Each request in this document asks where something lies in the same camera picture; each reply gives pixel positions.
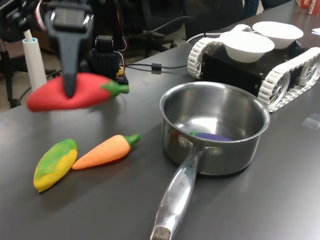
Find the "tracked robot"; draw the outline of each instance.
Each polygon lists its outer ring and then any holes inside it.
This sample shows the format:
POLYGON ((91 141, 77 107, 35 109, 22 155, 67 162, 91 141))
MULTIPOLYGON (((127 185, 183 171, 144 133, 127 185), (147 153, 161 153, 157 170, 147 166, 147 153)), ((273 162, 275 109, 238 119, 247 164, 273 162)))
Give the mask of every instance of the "tracked robot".
MULTIPOLYGON (((253 30, 240 24, 231 31, 253 30)), ((200 39, 188 57, 189 73, 242 88, 257 96, 271 113, 312 88, 320 76, 320 47, 306 49, 295 41, 255 63, 240 63, 229 58, 223 45, 220 37, 200 39)))

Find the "white bowl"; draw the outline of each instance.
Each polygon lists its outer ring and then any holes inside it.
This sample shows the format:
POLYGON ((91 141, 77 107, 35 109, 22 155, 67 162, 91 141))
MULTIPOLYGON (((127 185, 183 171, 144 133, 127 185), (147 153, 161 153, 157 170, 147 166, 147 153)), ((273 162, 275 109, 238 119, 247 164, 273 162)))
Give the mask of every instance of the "white bowl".
POLYGON ((274 42, 275 49, 285 49, 304 32, 296 26, 275 21, 261 21, 252 26, 253 30, 274 42))
POLYGON ((241 63, 253 63, 275 44, 267 37, 246 31, 229 31, 220 36, 229 57, 241 63))

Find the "carrot green top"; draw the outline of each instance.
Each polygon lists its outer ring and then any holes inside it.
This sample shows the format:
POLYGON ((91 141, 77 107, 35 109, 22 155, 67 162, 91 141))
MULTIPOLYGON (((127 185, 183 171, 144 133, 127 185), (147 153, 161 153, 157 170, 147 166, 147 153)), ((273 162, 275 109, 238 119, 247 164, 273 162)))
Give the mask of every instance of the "carrot green top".
POLYGON ((39 161, 34 179, 37 181, 45 174, 53 173, 61 157, 67 155, 72 149, 78 150, 77 144, 73 139, 65 139, 55 144, 39 161))
POLYGON ((111 94, 111 96, 129 93, 129 85, 120 85, 113 80, 110 80, 108 83, 102 84, 101 87, 107 90, 111 94))
POLYGON ((130 145, 130 148, 132 147, 133 144, 140 141, 140 134, 135 134, 132 136, 123 136, 123 137, 127 141, 127 143, 130 145))

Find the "metal handle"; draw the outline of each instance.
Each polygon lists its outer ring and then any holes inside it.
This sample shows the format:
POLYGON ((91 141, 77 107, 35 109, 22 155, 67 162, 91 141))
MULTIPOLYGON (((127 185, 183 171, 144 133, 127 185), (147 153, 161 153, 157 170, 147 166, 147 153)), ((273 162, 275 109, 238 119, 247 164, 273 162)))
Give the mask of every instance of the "metal handle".
POLYGON ((186 213, 202 153, 191 150, 173 175, 156 214, 150 240, 173 238, 186 213))

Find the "person's leg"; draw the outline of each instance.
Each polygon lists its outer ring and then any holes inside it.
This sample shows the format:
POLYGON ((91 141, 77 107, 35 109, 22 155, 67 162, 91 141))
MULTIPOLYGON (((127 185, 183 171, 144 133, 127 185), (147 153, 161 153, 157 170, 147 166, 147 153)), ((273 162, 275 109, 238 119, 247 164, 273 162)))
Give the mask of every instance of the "person's leg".
POLYGON ((257 14, 259 0, 244 0, 244 16, 250 18, 257 14))

